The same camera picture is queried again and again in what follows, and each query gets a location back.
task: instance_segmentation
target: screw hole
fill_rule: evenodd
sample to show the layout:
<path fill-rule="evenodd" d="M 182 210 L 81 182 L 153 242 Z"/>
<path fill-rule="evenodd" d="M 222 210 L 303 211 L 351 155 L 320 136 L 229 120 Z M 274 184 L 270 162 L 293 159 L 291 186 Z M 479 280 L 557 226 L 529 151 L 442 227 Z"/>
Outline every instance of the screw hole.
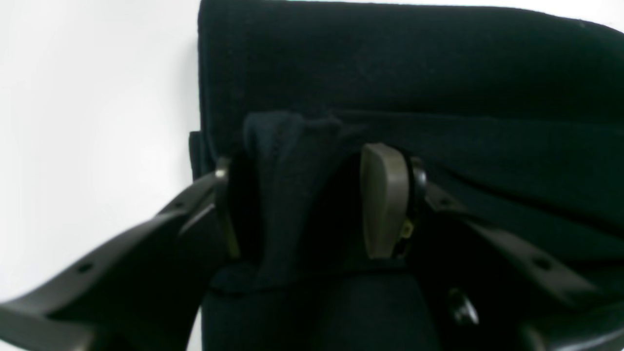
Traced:
<path fill-rule="evenodd" d="M 552 263 L 550 260 L 548 260 L 546 257 L 535 257 L 533 259 L 533 263 L 537 266 L 540 267 L 543 270 L 550 270 L 552 268 Z"/>
<path fill-rule="evenodd" d="M 78 267 L 78 273 L 83 274 L 93 269 L 93 263 L 86 263 Z"/>

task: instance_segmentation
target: black fabric upholstery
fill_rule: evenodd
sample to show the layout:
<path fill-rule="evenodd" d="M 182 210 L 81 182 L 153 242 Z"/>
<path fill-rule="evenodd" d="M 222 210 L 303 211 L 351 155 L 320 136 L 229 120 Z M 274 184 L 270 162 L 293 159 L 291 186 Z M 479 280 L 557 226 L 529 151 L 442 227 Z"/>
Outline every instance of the black fabric upholstery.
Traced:
<path fill-rule="evenodd" d="M 417 282 L 364 259 L 358 203 L 341 200 L 365 142 L 418 154 L 576 267 L 624 260 L 622 33 L 517 9 L 203 0 L 199 34 L 194 168 L 246 150 L 264 238 L 260 263 L 213 280 L 206 350 L 438 349 Z M 585 271 L 624 291 L 620 270 Z"/>
<path fill-rule="evenodd" d="M 201 131 L 191 132 L 188 136 L 188 151 L 191 158 L 193 179 L 199 179 L 202 175 L 209 173 L 209 165 L 205 162 L 208 149 L 203 141 Z"/>

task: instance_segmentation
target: metal bolt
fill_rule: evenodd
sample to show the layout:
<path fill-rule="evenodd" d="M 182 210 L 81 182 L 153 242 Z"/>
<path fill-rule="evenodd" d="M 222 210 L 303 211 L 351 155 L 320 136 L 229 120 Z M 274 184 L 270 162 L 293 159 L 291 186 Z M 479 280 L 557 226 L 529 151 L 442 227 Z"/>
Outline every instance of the metal bolt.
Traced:
<path fill-rule="evenodd" d="M 479 324 L 479 314 L 474 308 L 468 296 L 460 289 L 454 288 L 449 291 L 449 310 L 455 323 L 458 325 Z"/>

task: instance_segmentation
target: white background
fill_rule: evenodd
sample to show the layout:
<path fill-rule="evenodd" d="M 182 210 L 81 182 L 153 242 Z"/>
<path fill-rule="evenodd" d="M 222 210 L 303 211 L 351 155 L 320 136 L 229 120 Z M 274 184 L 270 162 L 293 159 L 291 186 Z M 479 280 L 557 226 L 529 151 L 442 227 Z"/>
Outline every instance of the white background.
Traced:
<path fill-rule="evenodd" d="M 523 7 L 624 31 L 622 0 L 426 3 Z M 0 0 L 0 301 L 148 219 L 191 182 L 198 7 Z M 189 350 L 200 350 L 197 330 Z"/>

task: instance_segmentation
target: white wall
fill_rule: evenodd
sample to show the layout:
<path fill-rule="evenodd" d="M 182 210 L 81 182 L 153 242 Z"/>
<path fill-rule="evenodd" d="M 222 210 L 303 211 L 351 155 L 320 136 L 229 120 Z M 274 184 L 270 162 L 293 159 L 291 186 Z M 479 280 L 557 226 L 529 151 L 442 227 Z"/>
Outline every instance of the white wall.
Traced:
<path fill-rule="evenodd" d="M 426 3 L 525 7 L 624 31 L 622 0 Z M 0 0 L 0 301 L 149 218 L 190 183 L 198 5 Z"/>

